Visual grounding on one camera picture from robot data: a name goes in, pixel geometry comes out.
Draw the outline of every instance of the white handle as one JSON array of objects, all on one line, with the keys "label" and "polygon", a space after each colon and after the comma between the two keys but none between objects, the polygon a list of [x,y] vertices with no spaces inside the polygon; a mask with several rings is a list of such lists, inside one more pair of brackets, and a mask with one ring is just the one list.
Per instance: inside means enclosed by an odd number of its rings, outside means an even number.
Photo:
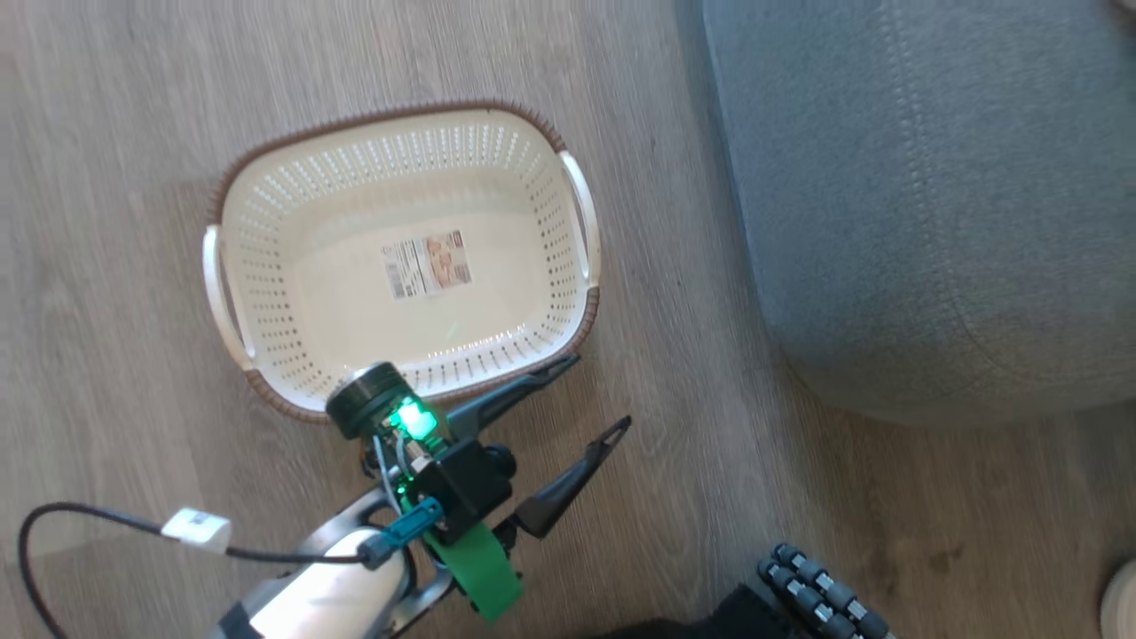
[{"label": "white handle", "polygon": [[201,268],[206,275],[206,294],[209,296],[209,310],[212,312],[214,322],[220,339],[225,342],[225,349],[229,357],[242,371],[252,371],[252,352],[241,342],[241,337],[233,325],[233,317],[228,314],[228,304],[225,301],[225,289],[220,281],[220,226],[210,224],[206,229],[206,238],[201,242]]},{"label": "white handle", "polygon": [[579,169],[576,158],[568,151],[560,151],[560,161],[565,165],[565,173],[571,182],[571,190],[576,194],[576,208],[580,218],[584,219],[584,249],[587,252],[587,263],[584,264],[584,276],[591,288],[600,285],[600,223],[595,219],[595,202],[592,201],[592,190],[587,188],[584,180],[584,172]]}]

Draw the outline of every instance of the basket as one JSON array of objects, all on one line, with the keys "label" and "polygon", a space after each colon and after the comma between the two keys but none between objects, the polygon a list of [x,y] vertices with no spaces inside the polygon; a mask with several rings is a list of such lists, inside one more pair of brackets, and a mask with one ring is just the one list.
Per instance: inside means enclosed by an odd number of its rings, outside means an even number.
[{"label": "basket", "polygon": [[516,105],[431,105],[278,140],[229,171],[202,246],[225,347],[273,407],[392,362],[448,399],[587,337],[600,233],[584,175]]}]

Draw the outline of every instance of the green plastic part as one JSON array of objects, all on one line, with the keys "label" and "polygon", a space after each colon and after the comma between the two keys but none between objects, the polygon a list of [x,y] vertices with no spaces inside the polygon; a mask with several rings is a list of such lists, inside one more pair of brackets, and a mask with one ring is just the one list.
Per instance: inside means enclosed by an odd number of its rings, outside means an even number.
[{"label": "green plastic part", "polygon": [[495,621],[520,598],[524,590],[520,580],[512,572],[501,542],[484,523],[469,529],[452,546],[442,546],[428,532],[424,539],[450,569],[483,617]]}]

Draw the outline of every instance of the basket rim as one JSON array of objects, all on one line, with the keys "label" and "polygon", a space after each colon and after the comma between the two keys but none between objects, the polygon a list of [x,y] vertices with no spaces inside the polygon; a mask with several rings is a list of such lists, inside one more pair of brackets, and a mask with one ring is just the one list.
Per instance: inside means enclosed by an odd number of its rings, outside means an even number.
[{"label": "basket rim", "polygon": [[346,128],[354,128],[357,126],[365,126],[391,119],[400,119],[403,117],[478,109],[499,110],[516,115],[535,126],[536,130],[540,131],[541,134],[549,141],[549,144],[552,146],[553,152],[559,153],[560,151],[567,150],[563,139],[559,133],[557,133],[557,130],[552,126],[552,123],[550,123],[548,118],[542,116],[535,109],[525,107],[516,101],[496,98],[483,98],[466,100],[435,100],[431,102],[409,103],[389,110],[373,111],[319,124],[275,140],[269,140],[268,142],[249,149],[225,169],[225,174],[222,176],[220,183],[214,191],[212,202],[210,205],[212,210],[210,221],[214,224],[222,224],[222,216],[225,211],[225,199],[228,198],[228,192],[233,188],[233,183],[236,181],[237,176],[240,176],[241,173],[258,158],[273,151],[303,142],[306,140],[327,135],[329,133],[336,133]]},{"label": "basket rim", "polygon": [[[541,134],[544,135],[544,138],[549,141],[549,144],[552,146],[553,152],[560,153],[567,150],[567,146],[565,144],[563,139],[552,126],[552,123],[548,121],[548,118],[542,116],[535,109],[525,107],[517,101],[503,100],[499,98],[479,98],[479,99],[457,99],[457,100],[433,100],[428,102],[407,103],[391,109],[373,111],[358,116],[350,116],[333,122],[328,122],[325,124],[319,124],[309,128],[298,131],[295,133],[291,133],[289,135],[277,138],[275,140],[270,140],[268,142],[259,144],[245,151],[233,164],[228,166],[217,189],[214,191],[209,224],[217,224],[217,225],[223,224],[222,216],[225,209],[225,200],[228,197],[228,192],[232,189],[233,183],[250,164],[252,164],[254,160],[257,160],[260,157],[264,157],[267,153],[270,153],[284,147],[289,147],[291,144],[295,144],[298,142],[303,142],[306,140],[310,140],[321,135],[327,135],[329,133],[335,133],[337,131],[343,131],[346,128],[353,128],[356,126],[364,126],[368,124],[399,119],[403,117],[433,115],[438,113],[459,111],[459,110],[478,110],[478,109],[500,110],[516,115],[527,121],[533,126],[535,126],[536,130],[540,131]],[[524,366],[510,373],[498,375],[495,377],[484,380],[482,382],[471,384],[469,387],[465,387],[445,393],[440,393],[437,396],[431,396],[431,401],[435,403],[452,401],[460,398],[470,397],[478,392],[506,383],[509,380],[516,379],[520,375],[531,373],[535,370],[546,366],[549,363],[556,360],[557,358],[563,357],[568,352],[576,351],[576,349],[578,349],[579,346],[587,338],[588,333],[591,333],[592,325],[595,323],[595,316],[599,312],[599,306],[600,306],[600,289],[599,287],[593,287],[587,291],[587,301],[584,306],[584,314],[580,317],[580,322],[576,326],[576,331],[573,333],[571,338],[568,339],[568,341],[565,343],[562,348],[558,349],[556,352],[552,352],[551,355],[541,359],[540,362],[536,362],[528,366]],[[264,399],[269,406],[272,406],[278,413],[282,413],[285,416],[292,417],[301,422],[307,422],[310,424],[331,423],[332,420],[327,415],[327,413],[303,408],[301,406],[298,406],[289,401],[283,395],[281,395],[278,391],[276,391],[276,389],[272,387],[272,384],[258,368],[244,371],[244,376],[248,380],[249,385],[252,387],[252,390],[256,391],[256,393],[259,395],[261,399]]]}]

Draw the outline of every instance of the product label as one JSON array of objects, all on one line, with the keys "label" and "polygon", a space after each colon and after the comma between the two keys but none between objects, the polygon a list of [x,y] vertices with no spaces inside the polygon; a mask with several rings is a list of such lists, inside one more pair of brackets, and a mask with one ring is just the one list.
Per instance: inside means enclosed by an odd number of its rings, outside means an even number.
[{"label": "product label", "polygon": [[383,247],[383,262],[395,300],[431,296],[473,282],[461,231]]}]

